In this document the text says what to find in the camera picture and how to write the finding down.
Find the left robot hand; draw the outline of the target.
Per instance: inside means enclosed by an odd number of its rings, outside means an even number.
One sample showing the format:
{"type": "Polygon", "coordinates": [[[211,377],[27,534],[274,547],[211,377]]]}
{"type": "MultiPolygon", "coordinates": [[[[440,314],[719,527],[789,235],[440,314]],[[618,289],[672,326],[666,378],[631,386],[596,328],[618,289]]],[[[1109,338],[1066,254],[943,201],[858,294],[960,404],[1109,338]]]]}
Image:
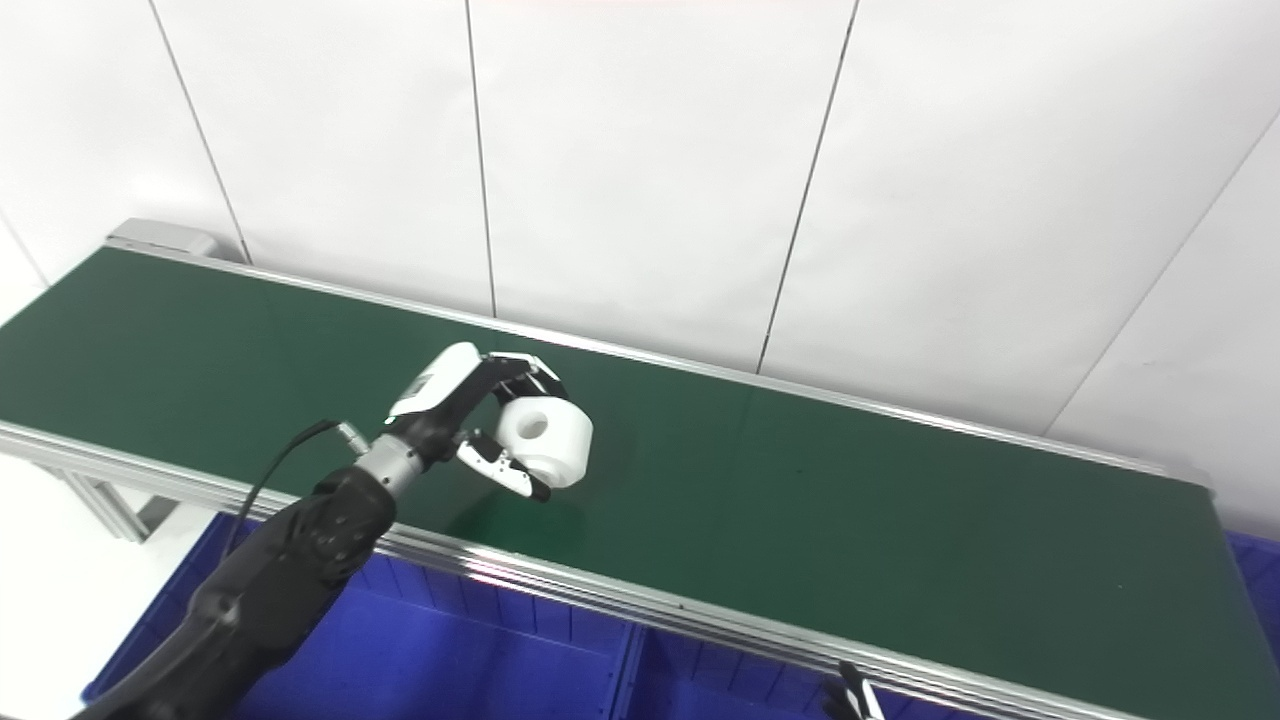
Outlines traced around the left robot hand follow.
{"type": "Polygon", "coordinates": [[[500,407],[517,398],[567,400],[561,378],[539,357],[517,352],[481,352],[471,342],[440,351],[393,404],[384,434],[397,438],[425,473],[453,457],[497,484],[544,503],[550,487],[493,436],[465,429],[467,418],[493,397],[500,407]]]}

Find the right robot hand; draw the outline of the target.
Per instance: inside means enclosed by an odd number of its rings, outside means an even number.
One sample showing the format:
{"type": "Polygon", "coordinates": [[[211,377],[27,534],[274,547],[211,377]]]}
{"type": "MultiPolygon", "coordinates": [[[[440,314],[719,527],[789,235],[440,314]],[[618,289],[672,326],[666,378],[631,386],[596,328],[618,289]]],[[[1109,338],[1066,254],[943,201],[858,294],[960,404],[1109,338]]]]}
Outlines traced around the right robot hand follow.
{"type": "Polygon", "coordinates": [[[837,675],[822,683],[822,710],[828,719],[884,719],[870,683],[850,661],[840,661],[837,675]]]}

